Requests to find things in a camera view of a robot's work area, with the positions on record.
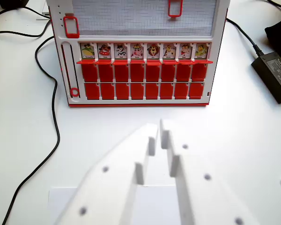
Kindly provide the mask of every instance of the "red plastic frame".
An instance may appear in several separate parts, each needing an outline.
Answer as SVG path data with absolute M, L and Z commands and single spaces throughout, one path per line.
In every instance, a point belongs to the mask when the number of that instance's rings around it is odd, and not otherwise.
M 66 19 L 68 20 L 75 20 L 76 21 L 76 28 L 77 28 L 77 33 L 76 34 L 69 34 L 67 32 L 67 23 L 66 23 Z M 64 25 L 65 25 L 65 32 L 66 32 L 66 37 L 67 38 L 79 38 L 80 34 L 79 34 L 79 27 L 78 27 L 78 20 L 75 16 L 64 16 Z
M 171 1 L 171 0 L 169 0 L 168 15 L 169 15 L 170 17 L 180 17 L 180 16 L 182 15 L 183 0 L 180 0 L 180 13 L 179 13 L 179 15 L 171 15 L 171 14 L 170 14 L 170 1 Z

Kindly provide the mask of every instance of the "red flap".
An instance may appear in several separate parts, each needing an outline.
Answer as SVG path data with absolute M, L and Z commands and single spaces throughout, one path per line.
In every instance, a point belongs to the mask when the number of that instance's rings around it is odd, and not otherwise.
M 161 65 L 161 62 L 159 60 L 148 60 L 147 65 L 148 66 L 159 66 L 159 65 Z
M 213 63 L 212 61 L 209 60 L 195 60 L 195 63 L 199 63 L 199 64 L 209 64 L 209 63 Z
M 76 62 L 77 64 L 94 64 L 95 60 L 81 60 L 79 62 Z
M 130 64 L 144 64 L 145 61 L 144 60 L 131 60 Z
M 111 60 L 98 60 L 95 62 L 96 65 L 108 65 L 111 64 Z
M 182 65 L 194 65 L 194 64 L 196 64 L 192 60 L 179 60 L 179 63 L 182 64 Z
M 113 65 L 127 65 L 128 64 L 128 60 L 115 60 L 113 62 Z
M 176 65 L 179 62 L 177 62 L 176 60 L 163 60 L 163 64 L 165 65 Z

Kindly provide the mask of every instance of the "red rectangle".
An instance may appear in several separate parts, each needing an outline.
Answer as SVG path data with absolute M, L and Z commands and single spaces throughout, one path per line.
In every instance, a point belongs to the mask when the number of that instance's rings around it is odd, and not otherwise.
M 131 82 L 144 82 L 144 73 L 143 64 L 130 64 Z
M 177 73 L 176 73 L 177 82 L 188 82 L 190 75 L 191 75 L 190 65 L 183 65 L 183 64 L 177 65 Z
M 195 64 L 192 67 L 192 81 L 203 82 L 206 77 L 207 64 Z
M 159 66 L 146 65 L 146 82 L 158 82 Z
M 108 65 L 98 65 L 99 68 L 99 77 L 101 82 L 112 82 L 113 80 L 113 71 L 112 66 Z
M 163 64 L 161 67 L 161 81 L 173 82 L 174 76 L 175 76 L 175 66 Z
M 112 83 L 102 83 L 101 84 L 101 96 L 103 100 L 113 100 L 114 99 L 114 88 Z
M 158 97 L 158 84 L 146 83 L 146 99 L 157 99 Z
M 160 84 L 160 99 L 172 99 L 173 85 L 171 83 Z
M 202 83 L 191 83 L 189 89 L 190 99 L 201 99 L 203 94 L 204 85 Z
M 81 64 L 81 68 L 85 82 L 97 82 L 97 67 L 94 64 Z
M 88 100 L 97 100 L 100 97 L 99 86 L 96 83 L 85 83 L 85 95 Z
M 141 83 L 131 83 L 131 99 L 144 98 L 144 86 Z
M 116 95 L 119 100 L 128 100 L 129 98 L 129 85 L 127 83 L 116 84 Z
M 187 83 L 176 83 L 175 99 L 186 99 L 187 91 L 188 91 Z
M 128 82 L 128 66 L 115 65 L 114 75 L 116 77 L 116 82 Z

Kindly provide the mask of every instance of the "red circle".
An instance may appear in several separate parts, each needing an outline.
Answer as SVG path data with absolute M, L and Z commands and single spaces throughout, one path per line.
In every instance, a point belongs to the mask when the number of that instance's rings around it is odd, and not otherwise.
M 70 94 L 71 94 L 73 97 L 78 97 L 78 96 L 79 96 L 79 90 L 78 90 L 78 88 L 71 88 L 71 89 L 70 89 Z

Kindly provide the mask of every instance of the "white plastic frame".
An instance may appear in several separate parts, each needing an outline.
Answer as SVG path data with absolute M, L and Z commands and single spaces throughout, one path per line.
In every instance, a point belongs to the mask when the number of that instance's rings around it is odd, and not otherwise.
M 73 14 L 73 5 L 72 0 L 47 0 L 47 4 L 51 13 L 52 25 L 54 27 L 54 35 L 57 46 L 57 51 L 60 60 L 60 66 L 62 68 L 62 75 L 64 79 L 66 94 L 68 103 L 70 105 L 114 105 L 114 104 L 208 104 L 210 99 L 211 88 L 214 80 L 214 74 L 217 64 L 217 59 L 219 55 L 219 50 L 221 46 L 222 34 L 225 24 L 226 13 L 229 7 L 230 0 L 217 0 L 214 13 L 213 29 L 211 36 L 80 36 L 79 38 L 67 38 L 64 29 L 63 17 L 67 14 Z M 113 48 L 113 43 L 127 43 L 127 52 L 130 51 L 130 43 L 145 43 L 144 50 L 146 50 L 147 43 L 161 43 L 163 46 L 164 43 L 190 43 L 192 45 L 192 60 L 194 60 L 194 51 L 196 43 L 209 43 L 209 49 L 207 54 L 207 59 L 213 61 L 212 64 L 208 64 L 206 78 L 204 80 L 204 90 L 201 99 L 158 99 L 156 100 L 132 100 L 131 97 L 129 100 L 102 100 L 100 97 L 99 100 L 88 100 L 85 95 L 84 84 L 85 81 L 82 77 L 82 69 L 80 64 L 76 62 L 81 61 L 81 51 L 79 47 L 79 42 L 90 42 L 94 43 L 95 58 L 98 60 L 98 53 L 96 44 L 97 43 L 110 43 L 110 46 Z M 69 49 L 65 51 L 65 56 L 63 57 L 63 52 L 61 45 L 71 45 L 74 58 L 74 68 L 68 67 L 68 73 L 65 66 L 65 60 L 72 61 L 72 54 L 70 54 Z M 112 51 L 111 62 L 114 61 L 114 53 Z M 146 63 L 146 51 L 144 51 L 144 60 Z M 128 64 L 130 63 L 130 54 L 128 54 Z M 72 97 L 70 94 L 70 87 L 78 88 L 80 91 L 79 97 Z

